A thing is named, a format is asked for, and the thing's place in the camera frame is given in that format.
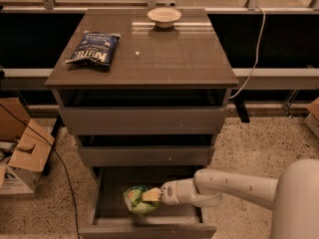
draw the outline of cardboard box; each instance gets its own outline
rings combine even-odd
[[[319,98],[307,106],[307,110],[310,114],[306,118],[305,123],[319,138]]]
[[[54,138],[15,98],[0,99],[0,124],[0,140],[19,139],[11,158],[0,162],[0,194],[34,193]]]

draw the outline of black snack bag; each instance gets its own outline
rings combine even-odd
[[[120,37],[120,34],[86,32],[66,63],[110,66]]]

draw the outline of floor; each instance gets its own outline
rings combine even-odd
[[[250,123],[242,123],[229,109],[211,168],[277,178],[297,159],[319,158],[319,141],[304,123],[305,113],[289,118],[268,108],[248,111]],[[51,130],[54,120],[37,122]],[[95,191],[92,174],[79,159],[76,143],[64,127],[55,148],[68,168],[79,227],[85,227]],[[76,238],[66,172],[55,153],[48,163],[50,172],[42,176],[35,194],[0,195],[0,239]],[[271,211],[224,194],[219,206],[208,208],[208,221],[217,228],[213,239],[268,239]]]

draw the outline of white bowl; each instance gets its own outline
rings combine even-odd
[[[181,13],[173,8],[155,8],[148,13],[148,17],[160,28],[169,28],[180,19]]]

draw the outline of drawer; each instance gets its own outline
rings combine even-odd
[[[203,165],[211,163],[213,146],[79,147],[87,166]]]
[[[166,181],[193,177],[194,166],[103,167],[90,215],[89,226],[80,229],[83,238],[211,238],[215,227],[206,223],[205,211],[191,205],[162,204],[151,215],[128,211],[123,194],[132,186],[148,188]]]
[[[62,108],[70,134],[183,134],[220,132],[218,108]]]

